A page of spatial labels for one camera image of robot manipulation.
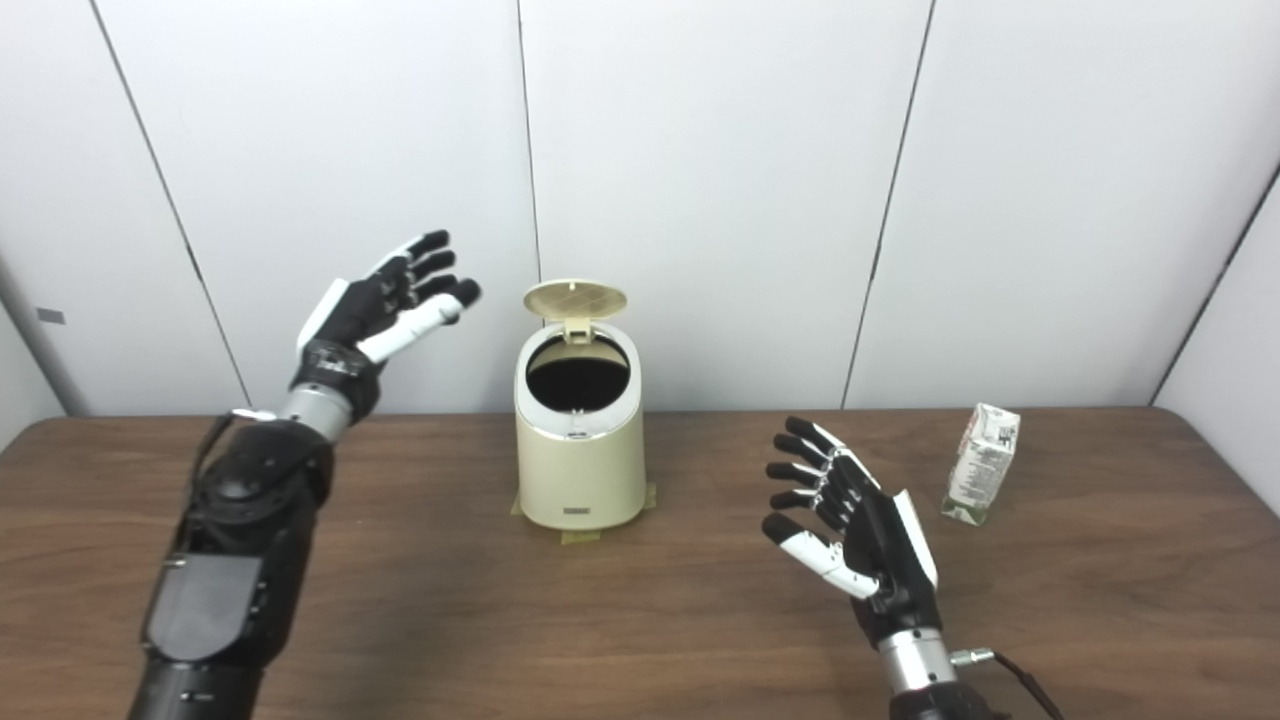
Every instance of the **masking tape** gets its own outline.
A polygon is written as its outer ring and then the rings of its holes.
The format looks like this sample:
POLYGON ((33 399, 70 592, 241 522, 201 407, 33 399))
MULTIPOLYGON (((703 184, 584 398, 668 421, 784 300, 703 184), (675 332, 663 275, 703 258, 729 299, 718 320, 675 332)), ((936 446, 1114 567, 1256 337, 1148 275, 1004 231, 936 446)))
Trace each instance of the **masking tape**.
POLYGON ((561 544, 575 544, 580 542, 595 542, 600 539, 600 530, 564 530, 561 533, 561 544))

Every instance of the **cream trash can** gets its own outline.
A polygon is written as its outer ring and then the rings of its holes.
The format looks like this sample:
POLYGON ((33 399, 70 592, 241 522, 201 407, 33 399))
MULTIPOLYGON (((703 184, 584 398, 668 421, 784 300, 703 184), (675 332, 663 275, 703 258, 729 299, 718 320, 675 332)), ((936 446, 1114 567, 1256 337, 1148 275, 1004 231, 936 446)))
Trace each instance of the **cream trash can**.
POLYGON ((525 293, 548 320, 516 364, 520 507, 558 530, 596 530, 635 518, 645 502, 640 355, 598 320, 627 305, 590 281, 552 281, 525 293))

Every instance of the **white wall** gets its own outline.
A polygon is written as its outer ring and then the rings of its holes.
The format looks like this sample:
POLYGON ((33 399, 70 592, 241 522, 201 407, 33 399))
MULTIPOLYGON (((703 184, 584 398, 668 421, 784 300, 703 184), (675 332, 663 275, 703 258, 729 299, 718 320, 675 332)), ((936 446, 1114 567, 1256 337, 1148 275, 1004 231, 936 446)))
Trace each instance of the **white wall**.
POLYGON ((1144 405, 1280 160, 1280 4, 941 1, 849 407, 1144 405))
POLYGON ((1280 512, 1280 191, 1272 188, 1156 405, 1280 512))
MULTIPOLYGON (((100 8, 260 406, 438 227, 486 299, 385 411, 509 407, 566 275, 628 292, 655 410, 1144 404, 1280 161, 1280 5, 938 3, 850 374, 928 0, 100 8)), ((244 402, 93 6, 0 5, 0 295, 69 410, 244 402)))
POLYGON ((88 3, 0 4, 0 286, 70 410, 243 404, 88 3))
POLYGON ((659 410, 837 407, 927 0, 525 0, 543 277, 659 410))
POLYGON ((4 450, 27 425, 63 414, 4 307, 0 307, 0 450, 4 450))
POLYGON ((384 411, 511 405, 539 323, 515 0, 100 0, 253 402, 334 277, 447 228, 486 297, 397 357, 384 411))

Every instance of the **black forearm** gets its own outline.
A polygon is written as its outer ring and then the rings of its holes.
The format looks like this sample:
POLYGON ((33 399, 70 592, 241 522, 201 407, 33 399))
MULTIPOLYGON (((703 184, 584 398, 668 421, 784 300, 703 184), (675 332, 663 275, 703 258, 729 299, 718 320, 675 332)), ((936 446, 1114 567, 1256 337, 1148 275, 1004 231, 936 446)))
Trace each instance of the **black forearm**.
POLYGON ((333 446, 316 427, 244 427, 200 473, 143 623, 129 720, 251 717, 288 641, 329 495, 333 446))
POLYGON ((128 720, 250 720, 262 670, 147 661, 128 720))

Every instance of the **cable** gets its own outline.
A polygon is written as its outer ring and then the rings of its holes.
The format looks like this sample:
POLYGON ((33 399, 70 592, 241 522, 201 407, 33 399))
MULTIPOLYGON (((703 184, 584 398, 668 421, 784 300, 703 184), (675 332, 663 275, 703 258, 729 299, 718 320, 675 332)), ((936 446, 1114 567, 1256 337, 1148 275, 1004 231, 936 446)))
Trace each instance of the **cable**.
POLYGON ((1005 657, 1004 655, 1000 655, 998 652, 993 653, 992 659, 996 662, 1004 665, 1010 673, 1014 674, 1015 678, 1018 678, 1018 682, 1021 683, 1024 688, 1027 688, 1027 692, 1032 693, 1032 697, 1036 698, 1036 702, 1041 703, 1041 707, 1044 708, 1044 712, 1050 717, 1052 717, 1053 720, 1065 720, 1062 717, 1062 711, 1059 710, 1056 705, 1053 705, 1053 701, 1050 700, 1048 693, 1046 693, 1044 688, 1042 688, 1041 684, 1036 680, 1036 675, 1032 675, 1030 673, 1023 670, 1016 664, 1014 664, 1012 660, 1005 657))

